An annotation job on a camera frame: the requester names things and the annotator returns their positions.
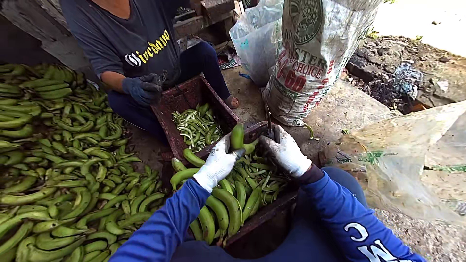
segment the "t-shirt logo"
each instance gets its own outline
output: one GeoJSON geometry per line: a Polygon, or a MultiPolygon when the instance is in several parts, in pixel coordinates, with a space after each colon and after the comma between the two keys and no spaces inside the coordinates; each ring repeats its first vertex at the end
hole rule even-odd
{"type": "Polygon", "coordinates": [[[131,53],[131,55],[125,55],[124,59],[132,66],[141,66],[141,59],[137,58],[134,53],[131,53]]]}
{"type": "Polygon", "coordinates": [[[164,33],[157,40],[155,40],[154,43],[147,42],[147,49],[144,51],[144,53],[139,53],[139,51],[136,51],[136,54],[131,53],[125,55],[124,59],[128,62],[128,64],[134,67],[139,67],[142,65],[142,63],[146,64],[150,58],[162,51],[162,49],[167,46],[169,40],[170,35],[165,29],[164,33]]]}

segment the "white glove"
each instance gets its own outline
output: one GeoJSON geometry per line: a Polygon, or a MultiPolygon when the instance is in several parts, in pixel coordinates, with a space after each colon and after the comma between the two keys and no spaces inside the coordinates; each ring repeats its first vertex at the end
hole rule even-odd
{"type": "Polygon", "coordinates": [[[273,131],[276,138],[280,138],[280,143],[272,139],[260,136],[259,142],[266,149],[267,153],[271,153],[275,157],[277,163],[289,172],[289,174],[298,178],[302,176],[312,165],[312,161],[308,159],[293,137],[288,134],[281,126],[273,125],[273,131]]]}
{"type": "Polygon", "coordinates": [[[224,136],[210,152],[206,163],[194,174],[195,180],[201,187],[212,193],[217,183],[224,179],[233,169],[234,163],[244,154],[244,149],[239,156],[235,152],[228,154],[230,148],[230,134],[224,136]]]}

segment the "dark pants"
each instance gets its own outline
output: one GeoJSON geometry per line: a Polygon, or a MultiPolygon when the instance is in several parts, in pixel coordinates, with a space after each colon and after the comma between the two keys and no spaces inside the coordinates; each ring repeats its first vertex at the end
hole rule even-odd
{"type": "MultiPolygon", "coordinates": [[[[181,75],[177,84],[202,72],[221,99],[227,99],[230,96],[230,91],[228,91],[220,71],[217,54],[208,43],[201,42],[182,52],[179,56],[179,63],[181,75]]],[[[150,107],[141,106],[130,95],[116,91],[110,91],[108,97],[110,107],[114,112],[131,124],[148,131],[151,135],[168,144],[162,126],[160,126],[150,107]]]]}
{"type": "MultiPolygon", "coordinates": [[[[363,189],[355,178],[344,170],[324,167],[332,180],[347,188],[367,208],[363,189]]],[[[301,189],[298,192],[293,223],[285,241],[265,257],[255,262],[344,262],[347,261],[333,241],[329,231],[312,209],[310,199],[301,189]]],[[[209,247],[203,241],[185,241],[172,261],[238,261],[219,247],[209,247]]]]}

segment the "gravel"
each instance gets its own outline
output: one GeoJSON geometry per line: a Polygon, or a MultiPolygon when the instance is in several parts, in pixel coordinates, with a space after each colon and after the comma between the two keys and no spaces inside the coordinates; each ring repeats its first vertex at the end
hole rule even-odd
{"type": "Polygon", "coordinates": [[[466,227],[412,219],[374,209],[377,218],[416,252],[431,262],[466,261],[466,227]]]}

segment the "person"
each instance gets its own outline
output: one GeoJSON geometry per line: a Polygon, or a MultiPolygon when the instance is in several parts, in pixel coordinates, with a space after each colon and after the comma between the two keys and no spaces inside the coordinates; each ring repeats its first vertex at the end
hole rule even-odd
{"type": "Polygon", "coordinates": [[[217,54],[206,42],[179,53],[172,18],[187,0],[62,0],[63,15],[95,73],[109,87],[110,107],[126,121],[166,142],[150,104],[168,87],[204,73],[230,108],[217,54]]]}
{"type": "MultiPolygon", "coordinates": [[[[361,187],[347,172],[319,169],[301,153],[295,140],[274,126],[279,143],[261,136],[261,146],[301,186],[291,230],[285,241],[259,262],[425,262],[397,238],[367,208],[361,187]]],[[[187,229],[199,215],[217,182],[239,158],[228,153],[229,134],[213,148],[206,163],[168,198],[115,254],[110,262],[237,261],[222,248],[186,240],[187,229]]]]}

